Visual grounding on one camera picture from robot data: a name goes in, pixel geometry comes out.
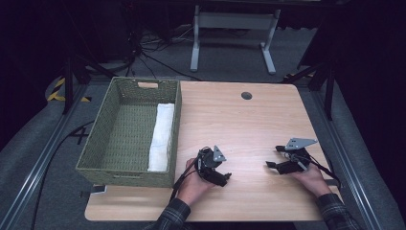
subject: gray carpet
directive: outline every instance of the gray carpet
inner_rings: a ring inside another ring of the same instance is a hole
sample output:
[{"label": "gray carpet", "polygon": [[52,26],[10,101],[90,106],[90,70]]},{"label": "gray carpet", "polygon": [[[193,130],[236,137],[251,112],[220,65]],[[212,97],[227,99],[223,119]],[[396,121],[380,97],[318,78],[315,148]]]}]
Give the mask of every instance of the gray carpet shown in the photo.
[{"label": "gray carpet", "polygon": [[[251,31],[245,34],[245,32],[235,31],[207,31],[203,33],[197,73],[189,71],[192,56],[192,43],[190,42],[192,36],[190,35],[184,36],[183,38],[186,40],[183,42],[171,45],[163,51],[147,54],[181,73],[200,78],[203,81],[278,82],[286,74],[298,72],[296,66],[314,33],[314,30],[276,31],[271,45],[271,55],[277,69],[275,76],[268,75],[259,49],[259,43],[265,38],[263,32]],[[190,79],[173,72],[151,58],[141,57],[141,59],[145,63],[136,58],[129,69],[129,76]],[[123,76],[125,72],[126,70],[123,70],[118,75]],[[303,79],[298,80],[295,84],[298,86],[318,139],[327,157],[331,160],[335,172],[343,180],[345,188],[341,192],[342,197],[350,212],[362,226],[366,227],[340,165],[328,129],[322,122],[324,114],[318,112],[318,103],[314,100],[314,94],[323,95],[323,90],[309,92],[305,87],[307,83],[308,79]],[[44,97],[49,95],[54,85],[53,82],[49,86],[47,92],[44,92]],[[67,135],[76,127],[96,118],[107,86],[106,77],[95,76],[93,78],[84,93],[84,96],[92,97],[91,103],[79,103],[74,108],[73,115],[61,136]],[[0,196],[2,197],[0,217],[9,211],[25,178],[54,132],[62,110],[63,102],[49,102],[47,107],[33,117],[2,150],[0,154]],[[340,94],[338,85],[335,85],[334,88],[332,115],[332,124],[336,128],[356,172],[362,178],[362,185],[381,224],[381,229],[405,229],[396,203],[375,169],[356,124]],[[90,128],[91,125],[86,127],[87,133]],[[78,145],[78,140],[78,137],[67,138],[56,153],[46,176],[35,229],[141,229],[147,224],[146,222],[91,222],[85,219],[83,213],[87,198],[80,197],[80,192],[89,191],[91,184],[75,171],[84,145],[84,141]],[[23,209],[14,229],[30,229],[37,195],[38,187]],[[295,225],[298,230],[327,229],[322,221],[297,222]]]}]

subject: person's left hand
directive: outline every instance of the person's left hand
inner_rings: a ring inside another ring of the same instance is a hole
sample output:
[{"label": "person's left hand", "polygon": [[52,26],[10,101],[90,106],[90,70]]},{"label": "person's left hand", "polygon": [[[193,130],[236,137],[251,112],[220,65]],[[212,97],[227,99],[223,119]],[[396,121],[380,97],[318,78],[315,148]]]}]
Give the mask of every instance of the person's left hand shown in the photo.
[{"label": "person's left hand", "polygon": [[[186,168],[193,163],[193,160],[194,158],[188,160]],[[189,206],[192,206],[200,197],[202,197],[203,194],[214,187],[215,184],[200,178],[194,167],[191,167],[187,173],[191,174],[185,178],[180,186],[177,198],[181,199]]]}]

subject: person's right hand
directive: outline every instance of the person's right hand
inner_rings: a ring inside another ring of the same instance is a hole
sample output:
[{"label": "person's right hand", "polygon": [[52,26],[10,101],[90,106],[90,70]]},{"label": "person's right hand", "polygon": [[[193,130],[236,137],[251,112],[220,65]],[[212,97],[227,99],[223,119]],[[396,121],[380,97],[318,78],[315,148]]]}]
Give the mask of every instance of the person's right hand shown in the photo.
[{"label": "person's right hand", "polygon": [[309,164],[307,171],[293,172],[290,175],[299,180],[316,197],[332,193],[319,168],[313,164]]}]

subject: woven basket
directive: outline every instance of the woven basket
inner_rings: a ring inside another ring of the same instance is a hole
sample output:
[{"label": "woven basket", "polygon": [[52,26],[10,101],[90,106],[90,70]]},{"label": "woven basket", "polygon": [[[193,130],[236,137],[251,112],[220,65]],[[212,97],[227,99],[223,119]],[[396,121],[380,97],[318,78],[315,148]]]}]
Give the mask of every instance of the woven basket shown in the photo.
[{"label": "woven basket", "polygon": [[[158,104],[175,104],[169,165],[166,172],[148,172]],[[94,184],[172,187],[181,105],[179,80],[113,78],[77,171]]]}]

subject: sleeve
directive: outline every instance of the sleeve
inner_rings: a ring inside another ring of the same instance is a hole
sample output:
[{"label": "sleeve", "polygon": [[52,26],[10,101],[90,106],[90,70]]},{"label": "sleeve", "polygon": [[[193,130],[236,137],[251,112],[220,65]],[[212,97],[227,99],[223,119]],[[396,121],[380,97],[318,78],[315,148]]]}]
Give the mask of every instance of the sleeve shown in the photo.
[{"label": "sleeve", "polygon": [[175,198],[171,201],[161,216],[145,230],[178,230],[181,229],[191,208],[182,200]]},{"label": "sleeve", "polygon": [[328,229],[362,229],[337,194],[321,195],[316,203]]}]

